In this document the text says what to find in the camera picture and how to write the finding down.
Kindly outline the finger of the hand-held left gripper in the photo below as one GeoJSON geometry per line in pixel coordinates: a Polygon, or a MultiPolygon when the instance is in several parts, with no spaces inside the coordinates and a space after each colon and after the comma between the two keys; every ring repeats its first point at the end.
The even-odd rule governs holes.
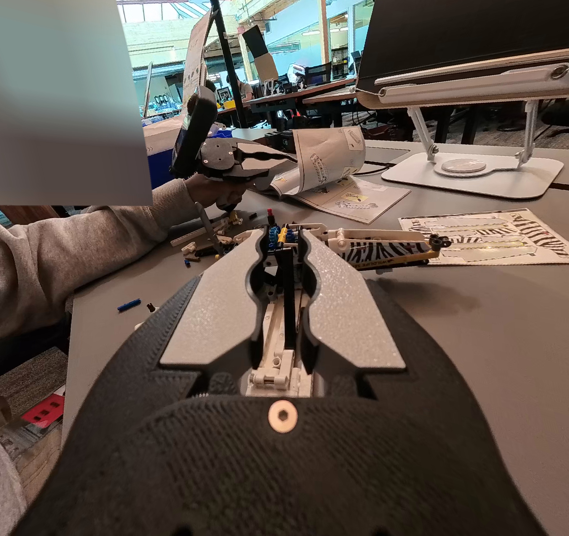
{"type": "Polygon", "coordinates": [[[276,164],[272,167],[266,165],[254,165],[252,168],[244,168],[242,165],[234,165],[230,170],[224,171],[224,181],[229,182],[235,187],[251,188],[264,191],[276,176],[288,172],[290,164],[276,164]]]}
{"type": "Polygon", "coordinates": [[[297,163],[295,155],[282,152],[259,142],[239,142],[239,151],[243,159],[253,158],[260,161],[287,160],[297,163]]]}

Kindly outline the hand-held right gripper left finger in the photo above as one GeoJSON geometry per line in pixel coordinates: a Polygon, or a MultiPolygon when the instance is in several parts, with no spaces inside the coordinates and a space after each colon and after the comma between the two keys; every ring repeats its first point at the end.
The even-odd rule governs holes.
{"type": "Polygon", "coordinates": [[[263,355],[266,229],[210,266],[197,283],[160,359],[166,368],[248,370],[263,355]]]}

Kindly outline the lego instruction booklet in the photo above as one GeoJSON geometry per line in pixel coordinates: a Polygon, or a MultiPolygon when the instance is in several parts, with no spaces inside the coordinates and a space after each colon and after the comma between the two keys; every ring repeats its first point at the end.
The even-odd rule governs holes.
{"type": "Polygon", "coordinates": [[[270,181],[255,183],[258,192],[294,198],[331,215],[369,225],[405,198],[410,190],[355,177],[364,166],[365,140],[356,127],[298,129],[295,157],[270,161],[270,181]]]}

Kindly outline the zebra striped lego helicopter model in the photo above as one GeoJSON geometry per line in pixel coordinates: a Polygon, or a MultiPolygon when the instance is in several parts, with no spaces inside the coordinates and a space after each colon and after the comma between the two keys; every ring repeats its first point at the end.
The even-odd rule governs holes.
{"type": "Polygon", "coordinates": [[[321,223],[281,224],[274,222],[271,210],[268,223],[235,234],[224,230],[210,234],[210,249],[216,262],[243,243],[253,230],[266,229],[263,242],[263,284],[258,296],[263,302],[263,355],[257,368],[248,370],[198,370],[210,381],[217,373],[241,378],[244,396],[271,398],[309,398],[362,396],[362,379],[370,373],[308,373],[301,357],[301,321],[309,297],[303,290],[303,263],[298,242],[301,230],[322,241],[359,273],[389,271],[394,267],[425,265],[436,259],[450,241],[438,234],[427,240],[418,232],[386,230],[329,229],[321,223]]]}

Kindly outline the person's left forearm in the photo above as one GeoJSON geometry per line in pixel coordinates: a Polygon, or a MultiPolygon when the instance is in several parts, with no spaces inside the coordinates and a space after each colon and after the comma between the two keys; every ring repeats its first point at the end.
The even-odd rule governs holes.
{"type": "Polygon", "coordinates": [[[75,289],[142,257],[198,216],[198,191],[175,179],[152,206],[100,206],[68,218],[1,227],[1,338],[51,326],[75,289]]]}

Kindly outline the long white lego beam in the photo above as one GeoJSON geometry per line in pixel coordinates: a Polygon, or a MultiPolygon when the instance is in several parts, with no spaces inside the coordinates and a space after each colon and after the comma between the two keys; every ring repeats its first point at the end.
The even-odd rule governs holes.
{"type": "MultiPolygon", "coordinates": [[[[211,229],[212,229],[214,232],[218,232],[219,230],[224,230],[227,225],[228,225],[227,219],[223,219],[223,220],[220,220],[220,221],[218,221],[218,222],[212,224],[211,229]]],[[[201,235],[204,235],[204,234],[206,234],[207,232],[208,232],[208,231],[207,231],[207,229],[206,229],[205,227],[201,227],[201,228],[199,228],[199,229],[197,229],[197,230],[195,230],[195,231],[190,232],[189,234],[186,234],[186,235],[184,235],[184,236],[181,236],[181,237],[179,237],[179,238],[177,238],[177,239],[174,239],[174,240],[170,241],[170,244],[171,244],[173,247],[175,247],[175,246],[177,246],[177,245],[181,245],[181,244],[184,244],[184,243],[187,243],[187,242],[190,242],[190,241],[195,241],[195,239],[196,239],[197,237],[199,237],[199,236],[201,236],[201,235]]]]}

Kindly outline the person's left hand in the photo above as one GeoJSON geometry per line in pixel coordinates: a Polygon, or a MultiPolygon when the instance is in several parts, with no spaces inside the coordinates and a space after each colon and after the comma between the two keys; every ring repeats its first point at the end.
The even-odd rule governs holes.
{"type": "Polygon", "coordinates": [[[250,183],[235,183],[227,180],[215,180],[202,174],[194,174],[184,181],[193,202],[204,208],[216,205],[220,210],[237,205],[250,183]]]}

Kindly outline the black charger box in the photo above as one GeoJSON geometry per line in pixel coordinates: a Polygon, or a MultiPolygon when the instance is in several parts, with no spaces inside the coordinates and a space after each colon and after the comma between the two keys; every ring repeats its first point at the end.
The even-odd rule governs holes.
{"type": "Polygon", "coordinates": [[[265,134],[265,142],[268,147],[286,153],[296,153],[293,130],[270,131],[265,134]]]}

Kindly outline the blue storage bin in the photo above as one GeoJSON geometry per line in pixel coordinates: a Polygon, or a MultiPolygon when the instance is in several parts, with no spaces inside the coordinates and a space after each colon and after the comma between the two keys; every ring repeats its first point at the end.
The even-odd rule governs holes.
{"type": "Polygon", "coordinates": [[[172,151],[183,119],[177,116],[143,127],[152,189],[174,178],[170,173],[172,151]]]}

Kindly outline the long brown office table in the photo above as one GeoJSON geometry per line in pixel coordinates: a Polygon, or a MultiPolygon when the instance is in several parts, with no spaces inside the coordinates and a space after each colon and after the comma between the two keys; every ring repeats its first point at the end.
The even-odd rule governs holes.
{"type": "Polygon", "coordinates": [[[313,98],[320,94],[327,94],[350,89],[356,84],[356,77],[351,76],[346,79],[332,81],[327,84],[311,86],[297,92],[289,92],[288,94],[274,94],[272,96],[261,97],[248,101],[243,101],[244,108],[249,108],[253,113],[270,113],[279,110],[295,109],[302,104],[304,99],[313,98]]]}

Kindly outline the white printed board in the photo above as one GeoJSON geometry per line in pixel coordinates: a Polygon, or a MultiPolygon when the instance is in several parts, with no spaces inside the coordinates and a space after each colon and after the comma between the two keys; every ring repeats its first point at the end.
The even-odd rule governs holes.
{"type": "Polygon", "coordinates": [[[204,63],[204,47],[212,22],[213,15],[210,9],[191,29],[183,73],[182,106],[184,109],[196,89],[205,85],[207,70],[204,63]]]}

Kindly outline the zebra sticker sheet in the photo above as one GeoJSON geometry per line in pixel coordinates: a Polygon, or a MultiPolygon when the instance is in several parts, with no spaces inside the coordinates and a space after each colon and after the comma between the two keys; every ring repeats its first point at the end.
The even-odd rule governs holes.
{"type": "Polygon", "coordinates": [[[437,266],[568,264],[568,241],[529,209],[400,218],[403,230],[451,241],[437,266]]]}

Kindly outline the red perforated object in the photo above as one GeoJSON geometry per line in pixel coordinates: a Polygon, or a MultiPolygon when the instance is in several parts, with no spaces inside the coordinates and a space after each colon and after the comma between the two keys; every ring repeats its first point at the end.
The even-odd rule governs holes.
{"type": "Polygon", "coordinates": [[[46,429],[63,416],[64,404],[64,395],[53,393],[26,411],[21,419],[40,429],[46,429]]]}

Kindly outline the silver tablet stand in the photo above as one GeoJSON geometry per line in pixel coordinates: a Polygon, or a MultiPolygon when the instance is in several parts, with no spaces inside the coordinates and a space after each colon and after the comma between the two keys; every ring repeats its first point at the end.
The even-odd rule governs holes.
{"type": "Polygon", "coordinates": [[[544,194],[564,165],[558,160],[533,157],[538,101],[568,93],[568,62],[512,69],[501,74],[445,82],[383,87],[379,99],[405,106],[418,130],[423,151],[390,168],[383,179],[437,189],[468,192],[504,199],[531,199],[544,194]],[[464,155],[440,149],[431,139],[420,107],[437,102],[525,102],[523,148],[503,153],[464,155]]]}

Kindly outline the black tablet in tan case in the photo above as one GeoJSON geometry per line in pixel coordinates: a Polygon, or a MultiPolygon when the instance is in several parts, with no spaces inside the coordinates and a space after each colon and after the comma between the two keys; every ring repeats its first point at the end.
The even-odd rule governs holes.
{"type": "Polygon", "coordinates": [[[375,0],[370,109],[568,97],[568,0],[375,0]]]}

